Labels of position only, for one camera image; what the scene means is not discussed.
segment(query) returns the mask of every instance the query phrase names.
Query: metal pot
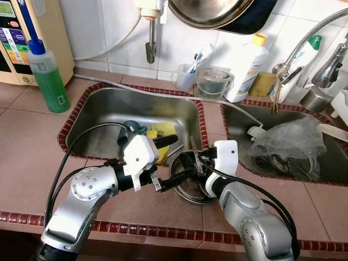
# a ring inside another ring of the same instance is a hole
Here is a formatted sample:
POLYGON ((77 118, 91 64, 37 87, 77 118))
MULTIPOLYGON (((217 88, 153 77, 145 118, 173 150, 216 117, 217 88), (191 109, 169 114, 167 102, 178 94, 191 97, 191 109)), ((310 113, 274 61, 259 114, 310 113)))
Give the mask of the metal pot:
POLYGON ((199 29, 215 29, 231 23, 254 0, 169 0, 169 8, 184 23, 199 29))
POLYGON ((253 34, 265 25, 277 0, 169 0, 171 11, 198 29, 253 34))

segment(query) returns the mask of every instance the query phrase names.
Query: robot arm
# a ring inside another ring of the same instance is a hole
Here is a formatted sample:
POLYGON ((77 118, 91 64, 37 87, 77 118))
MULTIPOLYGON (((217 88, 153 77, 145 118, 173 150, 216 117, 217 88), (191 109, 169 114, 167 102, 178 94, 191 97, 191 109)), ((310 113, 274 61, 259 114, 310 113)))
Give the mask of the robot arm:
MULTIPOLYGON (((153 141, 136 135, 125 149, 126 165, 116 161, 103 167, 87 167, 72 177, 69 194, 54 212, 41 237, 32 261, 76 260, 87 240, 100 207, 111 197, 134 187, 153 183, 156 191, 167 191, 187 178, 199 178, 193 160, 182 157, 185 170, 162 181, 156 177, 156 148, 174 143, 177 137, 153 141)), ((234 176, 238 165, 235 141, 214 144, 215 168, 234 176)), ((204 178, 206 191, 218 197, 226 220, 242 238, 249 260, 294 260, 291 235, 284 222, 271 214, 264 203, 239 182, 217 173, 204 178)))
MULTIPOLYGON (((238 148, 235 141, 217 141, 215 169, 235 176, 238 148)), ((234 227, 252 260, 294 260, 292 237, 284 222, 270 213, 262 200, 243 184, 223 179, 212 173, 206 181, 206 191, 219 198, 228 223, 234 227)))

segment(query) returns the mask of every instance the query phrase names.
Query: cable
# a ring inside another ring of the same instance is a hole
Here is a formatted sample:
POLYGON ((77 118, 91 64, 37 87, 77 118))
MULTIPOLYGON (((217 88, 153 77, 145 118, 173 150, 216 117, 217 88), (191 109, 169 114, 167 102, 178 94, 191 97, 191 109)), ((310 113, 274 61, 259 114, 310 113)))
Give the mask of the cable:
POLYGON ((227 179, 230 179, 232 181, 237 181, 237 182, 240 182, 242 184, 245 184, 247 186, 250 186, 256 190, 258 190, 259 192, 261 192, 262 194, 264 194, 265 196, 267 196, 269 199, 271 199, 273 202, 275 202, 278 207, 282 210, 282 212, 285 214, 285 216, 287 217, 287 219, 289 220, 289 223, 291 224, 291 226, 293 226, 295 228, 294 230, 294 233, 295 235, 297 235, 297 231, 296 231, 296 226, 295 226, 295 223, 294 223, 294 220, 293 218, 291 217, 290 213, 288 212, 288 210, 286 209, 286 207, 281 204, 281 202, 276 199, 274 196, 272 196, 269 192, 267 192, 266 190, 264 190, 263 188, 259 187, 258 185, 255 185, 249 181, 246 181, 245 179, 242 179, 242 178, 238 178, 238 177, 234 177, 234 176, 229 176, 219 170, 216 170, 214 169, 213 167, 211 167, 208 163, 206 163, 201 156, 198 156, 199 160, 204 164, 204 166, 209 169, 210 171, 213 171, 215 172, 216 174, 224 177, 224 178, 227 178, 227 179))
POLYGON ((85 169, 86 167, 81 167, 77 170, 74 170, 73 172, 69 173, 58 185, 57 189, 55 190, 53 196, 52 196, 52 199, 51 199, 51 206, 52 206, 52 209, 54 208, 54 204, 55 204, 55 200, 57 199, 58 195, 59 195, 59 192, 60 190, 62 189, 62 187, 64 186, 64 184, 72 177, 74 176, 75 174, 79 173, 80 171, 82 171, 83 169, 85 169))
POLYGON ((87 130, 85 130, 84 132, 80 133, 75 139, 74 141, 72 142, 70 148, 66 151, 65 155, 64 155, 64 158, 63 160, 61 161, 60 163, 60 166, 58 168, 58 171, 57 171, 57 174, 55 175, 55 178, 53 180, 53 184, 51 186, 51 189, 49 190, 49 193, 48 193, 48 198, 47 198, 47 201, 46 201, 46 208, 45 208, 45 218, 44 218, 44 227, 47 226, 51 216, 52 216, 52 209, 53 209, 53 206, 52 206, 52 198, 53 198, 53 194, 54 194, 54 191, 55 191, 55 187, 57 186, 58 184, 58 180, 59 180, 59 177, 61 175, 61 172, 64 168, 64 165, 70 155, 70 153, 72 152, 72 149, 74 148, 74 145, 78 142, 78 140, 80 138, 82 138, 85 134, 89 133, 90 131, 94 130, 94 129, 97 129, 97 128, 101 128, 101 127, 104 127, 104 126, 119 126, 121 128, 124 128, 126 130, 126 132, 131 132, 132 130, 119 123, 119 122, 106 122, 106 123, 102 123, 102 124, 98 124, 96 126, 93 126, 87 130))
POLYGON ((294 258, 297 259, 297 257, 299 257, 299 255, 300 255, 300 244, 299 244, 299 241, 297 240, 297 235, 294 234, 294 230, 296 230, 296 227, 292 227, 289 224, 289 221, 286 219, 284 213, 278 208, 277 205, 275 205, 273 202, 268 201, 268 200, 262 200, 262 201, 264 203, 270 205, 271 207, 273 207, 273 209, 275 209, 276 212, 278 212, 278 214, 283 219, 286 227, 288 228, 288 230, 289 230, 289 232, 291 234, 291 249, 293 250, 294 258))
MULTIPOLYGON (((113 85, 113 86, 116 86, 116 87, 119 87, 119 88, 122 88, 122 89, 135 91, 135 92, 140 93, 140 94, 152 95, 152 96, 157 96, 157 97, 165 97, 165 98, 192 100, 192 101, 205 101, 202 98, 194 97, 194 96, 168 95, 168 94, 159 94, 159 93, 156 93, 156 92, 142 91, 142 90, 138 90, 138 89, 126 86, 124 84, 112 82, 110 80, 105 80, 105 79, 96 78, 96 77, 90 77, 90 76, 84 76, 84 75, 81 75, 81 74, 74 74, 73 76, 76 77, 76 78, 81 78, 81 79, 86 79, 86 80, 94 80, 94 81, 97 81, 97 82, 107 83, 107 84, 110 84, 110 85, 113 85)), ((220 104, 223 104, 223 105, 226 105, 226 106, 229 106, 229 107, 232 107, 232 108, 240 111, 245 116, 249 117, 250 119, 255 121, 257 124, 259 124, 261 128, 263 127, 263 123, 262 122, 260 122, 258 119, 256 119, 254 116, 252 116, 247 111, 243 110, 241 107, 238 107, 237 105, 235 105, 233 103, 229 103, 229 102, 225 102, 225 101, 214 101, 214 102, 215 103, 220 103, 220 104)))
POLYGON ((114 49, 117 45, 120 45, 123 41, 125 41, 125 39, 134 31, 134 29, 138 25, 140 19, 141 19, 141 15, 140 15, 140 11, 138 10, 134 24, 132 25, 130 30, 121 39, 119 39, 117 42, 115 42, 114 44, 110 45, 109 47, 105 48, 104 50, 100 51, 97 54, 86 55, 86 56, 81 56, 81 57, 74 57, 74 60, 75 61, 88 60, 88 59, 100 56, 102 54, 105 54, 105 53, 109 52, 110 50, 114 49))
POLYGON ((286 224, 288 230, 290 231, 290 233, 293 231, 292 226, 289 223, 289 220, 287 219, 287 217, 284 215, 284 213, 281 211, 281 209, 274 204, 272 201, 269 200, 264 200, 261 199, 265 204, 270 205, 276 212, 278 212, 278 214, 281 216, 282 220, 284 221, 284 223, 286 224))
POLYGON ((250 186, 250 187, 258 190, 259 192, 261 192, 265 196, 267 196, 269 199, 271 199, 275 203, 274 204, 271 202, 271 206, 272 207, 274 206, 275 210, 280 214, 280 216, 284 217, 284 219, 283 219, 284 223, 285 223, 286 227, 288 228, 289 233, 291 235, 291 249, 293 250, 294 258, 296 259, 300 255, 300 245, 299 245, 299 242, 297 240, 296 225, 295 225, 294 220, 291 217, 290 213, 286 209, 286 207, 283 204, 281 204, 281 202, 278 199, 276 199, 274 196, 272 196, 269 192, 267 192, 263 188, 255 185, 249 181, 246 181, 245 179, 234 177, 234 176, 229 176, 229 175, 227 175, 227 174, 225 174, 217 169, 214 169, 213 167, 210 167, 210 165, 207 162, 205 162, 201 156, 198 156, 198 158, 208 170, 213 171, 216 174, 218 174, 224 178, 227 178, 231 181, 240 182, 242 184, 250 186))

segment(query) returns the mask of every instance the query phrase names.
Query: brown tile countertop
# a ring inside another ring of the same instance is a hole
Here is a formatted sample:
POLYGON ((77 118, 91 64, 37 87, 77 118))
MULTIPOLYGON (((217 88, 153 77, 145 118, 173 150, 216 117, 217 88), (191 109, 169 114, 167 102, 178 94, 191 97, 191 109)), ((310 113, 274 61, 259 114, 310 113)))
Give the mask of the brown tile countertop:
MULTIPOLYGON (((78 69, 115 82, 174 89, 170 82, 78 69)), ((0 229, 42 233, 45 201, 64 156, 57 134, 90 80, 73 78, 66 87, 71 109, 51 113, 36 87, 0 84, 0 229)), ((219 104, 203 102, 209 144, 227 139, 219 104)), ((70 157, 63 175, 99 160, 70 157)), ((168 176, 159 167, 158 175, 168 176)), ((348 187, 265 178, 241 165, 237 176, 271 192, 289 210, 301 240, 301 255, 348 258, 348 187)), ((64 186, 56 205, 62 202, 64 186)), ((100 210, 90 238, 129 243, 244 251, 218 202, 196 205, 173 190, 156 193, 145 186, 125 191, 100 210)))

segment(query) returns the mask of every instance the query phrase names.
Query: yellow bottle cap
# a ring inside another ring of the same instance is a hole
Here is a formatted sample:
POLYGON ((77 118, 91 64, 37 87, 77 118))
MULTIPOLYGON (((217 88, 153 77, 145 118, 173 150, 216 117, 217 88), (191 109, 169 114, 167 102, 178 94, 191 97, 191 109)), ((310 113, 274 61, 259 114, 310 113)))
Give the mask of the yellow bottle cap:
POLYGON ((268 36, 265 34, 255 34, 252 43, 257 46, 264 46, 268 36))

